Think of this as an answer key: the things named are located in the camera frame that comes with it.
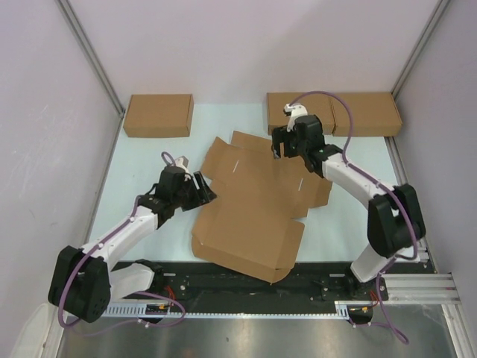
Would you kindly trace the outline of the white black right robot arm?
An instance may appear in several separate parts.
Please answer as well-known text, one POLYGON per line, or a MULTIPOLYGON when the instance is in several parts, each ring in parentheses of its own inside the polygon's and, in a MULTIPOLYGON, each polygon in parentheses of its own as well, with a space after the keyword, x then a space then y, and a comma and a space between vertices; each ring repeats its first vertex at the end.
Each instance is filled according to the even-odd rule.
POLYGON ((274 157, 301 157, 309 172, 337 184, 367 210, 368 245, 344 280, 345 293, 361 299, 370 291, 370 281, 396 260, 417 260, 417 243, 426 227, 416 190, 409 184, 392 186, 377 180, 352 163, 343 149, 326 143, 316 115, 302 107, 285 114, 288 124, 272 131, 274 157))

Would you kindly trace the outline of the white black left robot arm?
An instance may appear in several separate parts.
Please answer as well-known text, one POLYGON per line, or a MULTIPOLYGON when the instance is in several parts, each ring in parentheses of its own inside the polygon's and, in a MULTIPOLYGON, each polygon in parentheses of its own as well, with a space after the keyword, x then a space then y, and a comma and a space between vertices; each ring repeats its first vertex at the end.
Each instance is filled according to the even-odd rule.
POLYGON ((160 229, 176 210, 190 211, 216 199, 201 172, 166 166, 149 191, 135 198, 131 213, 100 238, 80 248, 66 246, 57 256, 48 302, 78 320, 93 323, 110 302, 129 295, 160 296, 162 266, 140 259, 125 268, 118 262, 142 239, 160 229))

